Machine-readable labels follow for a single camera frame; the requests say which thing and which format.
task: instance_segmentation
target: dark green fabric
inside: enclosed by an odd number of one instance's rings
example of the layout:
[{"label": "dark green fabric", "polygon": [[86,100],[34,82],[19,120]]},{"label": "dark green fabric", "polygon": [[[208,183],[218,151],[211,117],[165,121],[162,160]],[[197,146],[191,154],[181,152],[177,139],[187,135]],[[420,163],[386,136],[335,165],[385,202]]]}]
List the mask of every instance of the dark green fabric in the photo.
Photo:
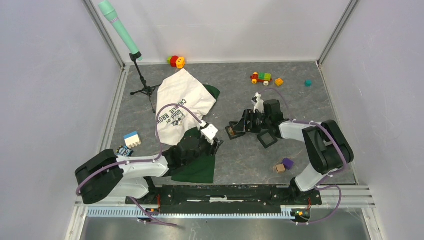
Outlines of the dark green fabric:
[{"label": "dark green fabric", "polygon": [[[213,96],[214,99],[218,99],[220,91],[213,86],[203,85],[204,88]],[[199,137],[200,131],[197,127],[194,127],[185,132],[184,137]],[[213,184],[215,173],[215,156],[207,156],[203,154],[189,165],[187,165],[183,171],[172,176],[172,180],[176,182],[184,183],[196,183],[196,184]]]}]

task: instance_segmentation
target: wooden block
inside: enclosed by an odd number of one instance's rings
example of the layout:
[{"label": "wooden block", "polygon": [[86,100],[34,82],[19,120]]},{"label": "wooden block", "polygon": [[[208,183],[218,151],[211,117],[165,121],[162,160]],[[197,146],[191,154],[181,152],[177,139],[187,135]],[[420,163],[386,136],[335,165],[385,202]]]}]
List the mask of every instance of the wooden block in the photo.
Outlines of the wooden block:
[{"label": "wooden block", "polygon": [[277,173],[284,173],[286,171],[286,168],[284,167],[284,164],[278,164],[275,166],[275,169],[277,170]]}]

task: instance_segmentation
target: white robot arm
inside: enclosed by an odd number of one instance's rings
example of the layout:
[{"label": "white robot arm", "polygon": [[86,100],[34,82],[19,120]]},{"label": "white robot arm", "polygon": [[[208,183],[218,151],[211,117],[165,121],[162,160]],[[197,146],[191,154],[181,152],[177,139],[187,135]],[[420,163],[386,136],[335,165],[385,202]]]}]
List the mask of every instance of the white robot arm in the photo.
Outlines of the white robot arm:
[{"label": "white robot arm", "polygon": [[264,148],[274,145],[278,139],[304,142],[310,163],[290,182],[293,197],[308,194],[323,178],[344,166],[337,148],[347,164],[354,160],[354,153],[334,120],[315,125],[323,127],[331,135],[336,146],[319,127],[284,118],[278,100],[263,101],[261,95],[256,93],[252,102],[254,108],[245,109],[241,120],[231,121],[225,130],[230,140],[246,133],[256,133]]},{"label": "white robot arm", "polygon": [[145,197],[155,189],[151,177],[172,176],[202,154],[214,156],[223,144],[217,133],[214,125],[201,121],[199,137],[186,137],[160,156],[116,156],[112,149],[100,152],[75,171],[83,202],[93,204],[108,196]]}]

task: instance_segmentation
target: tripod base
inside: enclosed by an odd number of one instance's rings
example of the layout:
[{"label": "tripod base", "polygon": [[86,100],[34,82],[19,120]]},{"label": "tripod base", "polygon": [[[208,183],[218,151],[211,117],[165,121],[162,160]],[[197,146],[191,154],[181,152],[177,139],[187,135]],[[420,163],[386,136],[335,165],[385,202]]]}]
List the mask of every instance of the tripod base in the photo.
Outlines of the tripod base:
[{"label": "tripod base", "polygon": [[130,92],[129,94],[130,95],[134,95],[134,94],[141,93],[141,94],[144,94],[144,95],[148,96],[148,100],[150,101],[151,109],[152,109],[153,113],[155,114],[156,113],[156,110],[155,110],[155,107],[153,107],[152,95],[153,95],[153,92],[155,92],[155,90],[157,88],[159,88],[159,86],[160,86],[160,84],[159,85],[156,85],[156,86],[147,86],[147,87],[144,87],[141,90]]}]

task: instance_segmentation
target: yellow toy piece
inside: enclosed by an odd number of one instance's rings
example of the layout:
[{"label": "yellow toy piece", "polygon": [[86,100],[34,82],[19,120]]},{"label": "yellow toy piece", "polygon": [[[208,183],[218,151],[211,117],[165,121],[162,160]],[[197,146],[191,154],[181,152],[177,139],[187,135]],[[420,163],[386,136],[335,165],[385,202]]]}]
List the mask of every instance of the yellow toy piece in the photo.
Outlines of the yellow toy piece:
[{"label": "yellow toy piece", "polygon": [[176,60],[176,68],[178,69],[182,69],[184,67],[184,65],[186,64],[186,59],[182,56],[180,56],[177,60]]},{"label": "yellow toy piece", "polygon": [[284,81],[281,78],[278,78],[275,80],[275,85],[277,85],[278,87],[283,85]]}]

